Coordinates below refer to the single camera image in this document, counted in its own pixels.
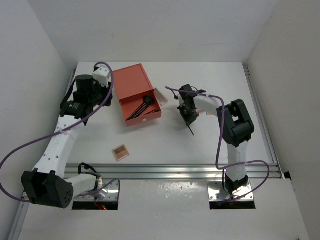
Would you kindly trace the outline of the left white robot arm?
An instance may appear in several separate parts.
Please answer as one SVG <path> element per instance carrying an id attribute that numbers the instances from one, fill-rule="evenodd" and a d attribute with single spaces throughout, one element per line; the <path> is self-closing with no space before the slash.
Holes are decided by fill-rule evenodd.
<path id="1" fill-rule="evenodd" d="M 88 116 L 112 101 L 111 75 L 78 75 L 60 104 L 53 136 L 32 171 L 21 177 L 29 201 L 34 205 L 67 208 L 74 197 L 98 189 L 99 174 L 79 172 L 64 179 L 67 161 Z"/>

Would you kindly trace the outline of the orange drawer organizer box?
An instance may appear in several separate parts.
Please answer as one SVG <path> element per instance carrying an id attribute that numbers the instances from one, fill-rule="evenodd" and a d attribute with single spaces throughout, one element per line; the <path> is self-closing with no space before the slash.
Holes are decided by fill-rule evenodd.
<path id="1" fill-rule="evenodd" d="M 115 91 L 127 127 L 159 119 L 162 116 L 162 110 L 156 100 L 154 87 L 141 63 L 118 69 L 113 72 L 113 75 Z M 155 103 L 150 105 L 137 118 L 128 120 L 130 115 L 143 103 L 143 96 L 153 97 Z M 155 109 L 159 110 L 159 112 L 144 115 Z"/>

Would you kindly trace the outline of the large black makeup brush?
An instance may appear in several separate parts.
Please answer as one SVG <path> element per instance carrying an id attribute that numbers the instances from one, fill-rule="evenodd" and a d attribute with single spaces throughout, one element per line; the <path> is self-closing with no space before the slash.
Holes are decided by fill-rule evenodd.
<path id="1" fill-rule="evenodd" d="M 155 103 L 155 99 L 151 96 L 144 95 L 143 103 L 129 116 L 127 120 L 132 120 L 139 117 L 150 105 Z"/>

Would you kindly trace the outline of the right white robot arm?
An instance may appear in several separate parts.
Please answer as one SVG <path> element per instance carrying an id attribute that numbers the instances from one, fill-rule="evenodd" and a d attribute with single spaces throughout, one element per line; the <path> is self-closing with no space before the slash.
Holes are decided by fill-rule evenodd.
<path id="1" fill-rule="evenodd" d="M 236 99 L 228 105 L 222 106 L 212 98 L 202 96 L 205 90 L 194 91 L 189 84 L 179 89 L 177 109 L 187 127 L 199 117 L 198 109 L 212 111 L 218 118 L 219 125 L 223 125 L 222 139 L 227 144 L 228 165 L 225 173 L 224 191 L 232 194 L 238 188 L 248 183 L 246 172 L 246 152 L 255 127 L 243 100 Z"/>

